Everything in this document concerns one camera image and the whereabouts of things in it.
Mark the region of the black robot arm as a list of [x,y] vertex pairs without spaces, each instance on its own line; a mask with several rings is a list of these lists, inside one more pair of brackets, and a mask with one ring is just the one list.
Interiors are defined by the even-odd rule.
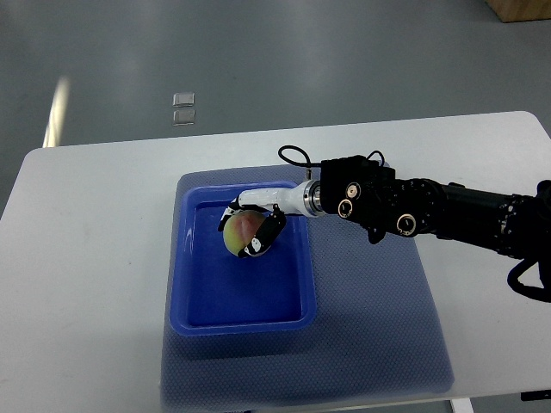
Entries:
[[320,170],[319,187],[306,203],[360,225],[372,244],[386,234],[471,244],[517,259],[507,283],[515,292],[550,300],[550,182],[536,195],[497,194],[426,178],[401,180],[372,155],[324,160],[302,167]]

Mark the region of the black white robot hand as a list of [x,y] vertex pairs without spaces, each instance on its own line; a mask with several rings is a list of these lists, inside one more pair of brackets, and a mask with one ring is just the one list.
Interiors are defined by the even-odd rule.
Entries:
[[288,215],[317,218],[324,214],[319,200],[319,192],[319,182],[314,180],[303,182],[294,188],[245,190],[223,212],[218,231],[222,233],[226,221],[232,215],[243,211],[256,211],[263,215],[272,215],[276,219],[277,228],[275,229],[274,243],[282,233]]

